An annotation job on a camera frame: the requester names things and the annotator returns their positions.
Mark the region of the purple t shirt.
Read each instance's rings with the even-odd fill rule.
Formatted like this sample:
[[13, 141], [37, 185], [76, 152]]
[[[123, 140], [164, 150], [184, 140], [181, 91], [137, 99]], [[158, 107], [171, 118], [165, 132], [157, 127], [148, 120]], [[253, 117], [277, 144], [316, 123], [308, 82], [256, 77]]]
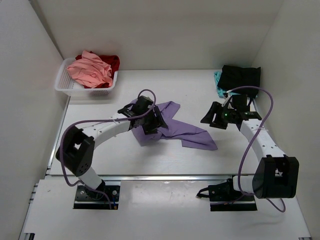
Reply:
[[185, 148], [207, 151], [216, 151], [218, 149], [208, 131], [173, 119], [181, 107], [180, 104], [168, 101], [156, 106], [159, 108], [167, 128], [160, 127], [157, 129], [157, 133], [148, 135], [144, 133], [141, 126], [134, 128], [131, 132], [142, 147], [159, 140], [180, 140], [181, 145]]

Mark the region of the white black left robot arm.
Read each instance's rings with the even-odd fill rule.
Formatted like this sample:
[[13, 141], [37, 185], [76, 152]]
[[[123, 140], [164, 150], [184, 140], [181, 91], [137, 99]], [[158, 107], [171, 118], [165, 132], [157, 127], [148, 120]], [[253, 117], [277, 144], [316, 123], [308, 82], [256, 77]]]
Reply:
[[[84, 128], [77, 125], [93, 123]], [[105, 182], [92, 168], [94, 150], [119, 134], [142, 127], [146, 135], [155, 134], [158, 128], [168, 128], [157, 106], [145, 109], [129, 104], [118, 110], [109, 119], [82, 120], [70, 125], [63, 133], [56, 159], [61, 164], [64, 180], [70, 187], [82, 184], [87, 194], [95, 201], [110, 203], [105, 193]]]

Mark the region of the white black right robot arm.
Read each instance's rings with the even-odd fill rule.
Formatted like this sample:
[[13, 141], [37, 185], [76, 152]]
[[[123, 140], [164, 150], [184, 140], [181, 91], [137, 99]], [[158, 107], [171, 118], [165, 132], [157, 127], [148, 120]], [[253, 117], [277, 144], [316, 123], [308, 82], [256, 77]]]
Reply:
[[276, 145], [256, 111], [250, 111], [247, 106], [234, 109], [214, 101], [201, 123], [223, 130], [229, 124], [235, 124], [257, 157], [254, 174], [238, 173], [232, 183], [224, 187], [226, 198], [236, 200], [242, 193], [258, 199], [290, 199], [296, 195], [299, 162]]

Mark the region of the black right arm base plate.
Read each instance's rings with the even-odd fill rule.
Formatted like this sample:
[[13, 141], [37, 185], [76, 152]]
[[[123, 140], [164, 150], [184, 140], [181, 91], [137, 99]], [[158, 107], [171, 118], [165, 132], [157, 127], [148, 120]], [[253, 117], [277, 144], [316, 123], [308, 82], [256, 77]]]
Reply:
[[258, 210], [255, 198], [234, 190], [230, 181], [208, 185], [199, 190], [196, 197], [209, 199], [211, 212], [254, 212]]

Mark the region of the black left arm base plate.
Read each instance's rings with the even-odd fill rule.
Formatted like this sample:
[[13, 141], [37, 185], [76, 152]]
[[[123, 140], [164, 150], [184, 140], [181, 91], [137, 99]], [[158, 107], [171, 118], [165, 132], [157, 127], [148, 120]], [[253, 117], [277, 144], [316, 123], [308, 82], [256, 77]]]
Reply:
[[100, 189], [104, 194], [88, 190], [79, 184], [76, 188], [73, 208], [77, 210], [118, 210], [120, 200], [120, 182], [105, 181], [104, 189]]

